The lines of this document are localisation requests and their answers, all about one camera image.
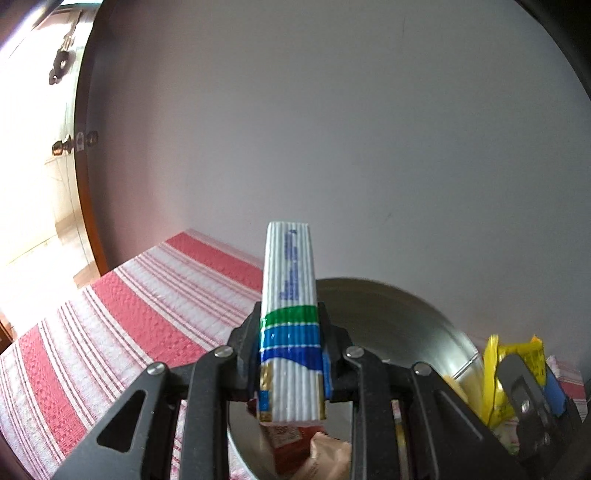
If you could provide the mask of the yellow snack packet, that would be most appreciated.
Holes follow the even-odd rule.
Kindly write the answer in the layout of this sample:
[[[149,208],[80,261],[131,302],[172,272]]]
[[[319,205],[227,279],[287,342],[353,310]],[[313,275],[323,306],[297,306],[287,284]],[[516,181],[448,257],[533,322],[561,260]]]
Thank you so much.
[[[492,430],[515,416],[539,408],[552,411],[546,396],[548,368],[543,341],[503,344],[491,335],[484,354],[483,400],[480,417]]]

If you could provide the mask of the white blue striped packet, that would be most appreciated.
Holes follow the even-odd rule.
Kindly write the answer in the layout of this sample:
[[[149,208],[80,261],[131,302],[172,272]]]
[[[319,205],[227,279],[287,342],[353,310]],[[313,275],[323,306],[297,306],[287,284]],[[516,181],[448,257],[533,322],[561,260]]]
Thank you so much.
[[[305,223],[273,221],[266,230],[257,416],[266,425],[325,420],[317,281]]]

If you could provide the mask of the red white striped cloth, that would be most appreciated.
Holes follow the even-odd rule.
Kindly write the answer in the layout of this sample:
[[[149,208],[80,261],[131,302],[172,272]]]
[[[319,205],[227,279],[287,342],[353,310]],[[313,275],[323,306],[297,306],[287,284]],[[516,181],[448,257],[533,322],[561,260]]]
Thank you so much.
[[[262,306],[263,265],[193,232],[180,233],[79,291],[22,335],[1,356],[2,477],[56,479],[69,454],[148,365],[187,365],[228,342],[253,307]],[[461,385],[442,378],[470,407]],[[231,403],[245,404],[259,421],[259,350],[254,379],[252,398]],[[522,457],[517,416],[494,430],[481,421],[525,470],[524,479],[586,479],[590,422],[581,420],[560,457]],[[182,431],[176,428],[168,479],[181,479]]]

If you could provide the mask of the beige snack packet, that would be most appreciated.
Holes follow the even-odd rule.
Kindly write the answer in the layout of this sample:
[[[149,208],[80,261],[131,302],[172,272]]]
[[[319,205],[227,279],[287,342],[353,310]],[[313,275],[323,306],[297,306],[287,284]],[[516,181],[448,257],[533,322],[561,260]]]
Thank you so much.
[[[342,480],[351,474],[352,445],[325,433],[311,438],[310,457],[291,477],[293,480]]]

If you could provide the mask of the round metal tin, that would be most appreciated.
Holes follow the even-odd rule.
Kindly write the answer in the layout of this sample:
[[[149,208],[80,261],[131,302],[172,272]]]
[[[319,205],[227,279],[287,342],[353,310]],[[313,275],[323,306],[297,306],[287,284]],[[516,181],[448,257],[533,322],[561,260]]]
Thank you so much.
[[[353,278],[317,280],[318,300],[329,319],[345,328],[353,344],[372,351],[383,361],[402,367],[430,364],[442,377],[454,378],[480,413],[483,365],[477,347],[440,311],[396,287]],[[332,437],[351,440],[352,406],[327,404],[325,428]],[[273,450],[259,421],[242,403],[229,404],[229,455],[245,478],[280,479]]]

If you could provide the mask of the red snack packet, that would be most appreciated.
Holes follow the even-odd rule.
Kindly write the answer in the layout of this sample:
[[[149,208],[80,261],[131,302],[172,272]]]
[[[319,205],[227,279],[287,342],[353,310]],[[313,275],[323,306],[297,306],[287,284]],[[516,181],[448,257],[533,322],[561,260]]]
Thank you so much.
[[[325,433],[322,425],[314,426],[262,426],[263,435],[270,445],[273,468],[277,475],[293,474],[310,456],[311,439]]]

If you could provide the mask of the brown wooden door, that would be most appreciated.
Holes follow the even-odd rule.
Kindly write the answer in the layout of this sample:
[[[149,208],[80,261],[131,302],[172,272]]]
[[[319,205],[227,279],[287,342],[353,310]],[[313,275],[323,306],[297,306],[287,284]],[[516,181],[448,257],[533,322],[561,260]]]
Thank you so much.
[[[89,126],[89,100],[95,66],[94,55],[98,45],[97,33],[105,19],[105,8],[99,1],[66,1],[59,7],[59,11],[66,15],[68,25],[61,45],[61,49],[65,51],[60,62],[61,82],[73,87],[72,105],[65,116],[67,138],[78,131],[96,131]],[[83,229],[82,245],[91,270],[102,276],[109,271],[109,266],[99,236],[89,179],[89,155],[96,151],[97,144],[66,156],[73,160],[76,183],[73,214],[75,225]]]

